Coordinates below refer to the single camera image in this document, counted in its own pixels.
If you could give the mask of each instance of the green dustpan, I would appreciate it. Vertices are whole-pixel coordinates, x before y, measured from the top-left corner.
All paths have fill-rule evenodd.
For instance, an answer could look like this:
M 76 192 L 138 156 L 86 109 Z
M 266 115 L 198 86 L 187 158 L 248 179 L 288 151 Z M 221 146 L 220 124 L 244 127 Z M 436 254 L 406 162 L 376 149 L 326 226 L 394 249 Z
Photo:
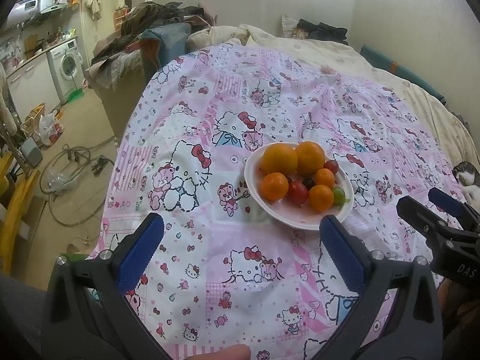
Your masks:
M 81 97 L 83 97 L 84 93 L 83 93 L 83 89 L 80 88 L 80 89 L 75 89 L 74 91 L 72 91 L 69 95 L 68 95 L 68 98 L 67 98 L 67 102 L 68 103 L 71 103 L 72 101 L 76 100 L 76 99 L 80 99 Z

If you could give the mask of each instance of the washing machine door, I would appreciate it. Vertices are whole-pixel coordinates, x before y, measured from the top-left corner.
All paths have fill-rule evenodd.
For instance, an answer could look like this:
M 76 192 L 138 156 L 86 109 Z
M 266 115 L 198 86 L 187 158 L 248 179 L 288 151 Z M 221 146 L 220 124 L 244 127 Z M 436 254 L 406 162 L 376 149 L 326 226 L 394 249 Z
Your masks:
M 64 80 L 74 80 L 78 74 L 77 64 L 75 62 L 75 54 L 67 52 L 60 62 L 60 74 Z

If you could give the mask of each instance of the kitchen counter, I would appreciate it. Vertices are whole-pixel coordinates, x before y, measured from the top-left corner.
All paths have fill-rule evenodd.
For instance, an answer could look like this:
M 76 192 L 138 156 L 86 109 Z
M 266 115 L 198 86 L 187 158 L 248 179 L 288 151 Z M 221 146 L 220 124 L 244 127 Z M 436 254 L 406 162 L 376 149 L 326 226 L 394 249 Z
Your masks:
M 37 58 L 38 56 L 46 53 L 47 51 L 50 51 L 51 49 L 53 49 L 53 48 L 55 48 L 55 47 L 57 47 L 57 46 L 59 46 L 59 45 L 61 45 L 61 44 L 63 44 L 63 43 L 69 42 L 69 41 L 71 41 L 72 39 L 75 39 L 76 37 L 77 37 L 77 35 L 72 36 L 72 37 L 70 37 L 70 38 L 68 38 L 68 39 L 65 39 L 65 40 L 61 40 L 60 42 L 55 43 L 54 45 L 50 46 L 49 48 L 47 48 L 47 49 L 45 49 L 45 50 L 42 50 L 41 52 L 39 52 L 38 54 L 34 55 L 34 56 L 31 57 L 30 59 L 27 59 L 26 61 L 23 61 L 20 65 L 18 65 L 17 67 L 15 67 L 14 69 L 12 69 L 11 71 L 9 71 L 9 72 L 7 73 L 7 78 L 8 78 L 9 76 L 11 76 L 13 73 L 15 73 L 18 69 L 20 69 L 20 68 L 21 68 L 22 66 L 24 66 L 25 64 L 33 61 L 33 60 L 34 60 L 35 58 Z

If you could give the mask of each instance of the yellow chair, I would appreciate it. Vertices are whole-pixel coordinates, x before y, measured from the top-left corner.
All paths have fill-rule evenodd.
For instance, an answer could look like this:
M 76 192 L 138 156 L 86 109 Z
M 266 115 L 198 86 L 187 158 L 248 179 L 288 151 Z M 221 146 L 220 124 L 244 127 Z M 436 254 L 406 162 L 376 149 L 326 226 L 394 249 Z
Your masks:
M 13 160 L 14 156 L 10 152 L 0 158 L 0 192 L 4 192 L 8 187 L 8 180 L 6 180 L 5 175 Z M 33 169 L 27 177 L 25 174 L 18 177 L 15 192 L 11 197 L 5 220 L 0 229 L 0 272 L 6 275 L 10 275 L 15 237 L 20 227 L 22 215 L 27 211 L 30 204 L 32 191 L 39 175 L 39 170 Z

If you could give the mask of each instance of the cable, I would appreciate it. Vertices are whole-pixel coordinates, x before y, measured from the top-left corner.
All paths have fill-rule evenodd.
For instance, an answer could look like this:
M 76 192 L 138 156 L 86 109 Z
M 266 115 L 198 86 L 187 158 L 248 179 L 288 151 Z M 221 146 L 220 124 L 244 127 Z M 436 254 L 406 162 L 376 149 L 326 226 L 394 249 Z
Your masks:
M 86 218 L 84 218 L 84 219 L 82 219 L 82 220 L 80 220 L 76 223 L 64 223 L 54 215 L 53 209 L 52 209 L 52 202 L 53 202 L 54 196 L 57 196 L 57 191 L 59 189 L 60 190 L 67 189 L 68 185 L 70 183 L 74 182 L 75 179 L 78 176 L 80 176 L 80 174 L 88 167 L 88 165 L 90 165 L 92 163 L 92 161 L 97 160 L 97 163 L 94 165 L 94 173 L 95 172 L 99 173 L 98 167 L 101 167 L 101 169 L 103 169 L 103 167 L 105 166 L 105 164 L 107 162 L 110 162 L 112 165 L 115 165 L 115 163 L 111 159 L 109 159 L 107 157 L 104 157 L 102 155 L 100 155 L 98 157 L 95 157 L 95 158 L 92 158 L 92 153 L 91 153 L 93 150 L 99 149 L 99 148 L 105 146 L 106 144 L 110 143 L 112 140 L 114 140 L 114 138 L 115 138 L 115 136 L 112 136 L 108 139 L 105 139 L 103 142 L 99 143 L 98 145 L 95 145 L 95 146 L 92 146 L 92 147 L 85 147 L 85 146 L 69 147 L 69 145 L 65 144 L 62 147 L 62 151 L 60 151 L 56 156 L 54 156 L 49 161 L 49 163 L 45 166 L 45 168 L 43 169 L 42 173 L 40 174 L 40 178 L 39 178 L 40 190 L 43 193 L 45 193 L 45 195 L 49 196 L 49 200 L 48 200 L 49 211 L 52 215 L 52 218 L 55 220 L 55 222 L 59 223 L 62 226 L 65 226 L 65 227 L 75 227 L 75 226 L 81 225 L 82 223 L 86 222 L 87 220 L 89 220 L 93 216 L 96 216 L 96 214 L 102 209 L 103 205 L 105 204 L 105 200 L 103 200 L 103 202 L 95 209 L 95 211 L 92 214 L 90 214 L 89 216 L 87 216 Z M 78 168 L 76 168 L 70 174 L 67 181 L 65 181 L 62 185 L 57 186 L 56 188 L 51 187 L 49 185 L 50 188 L 48 188 L 47 190 L 44 190 L 44 188 L 42 187 L 42 179 L 43 179 L 43 176 L 45 174 L 45 171 L 47 169 L 53 167 L 59 161 L 59 159 L 61 159 L 65 155 L 68 156 L 69 163 L 61 170 L 61 172 L 63 172 L 68 166 L 70 166 L 70 164 L 72 163 L 72 160 L 75 161 L 77 164 L 79 164 Z M 80 157 L 85 159 L 85 162 L 83 164 L 80 164 Z

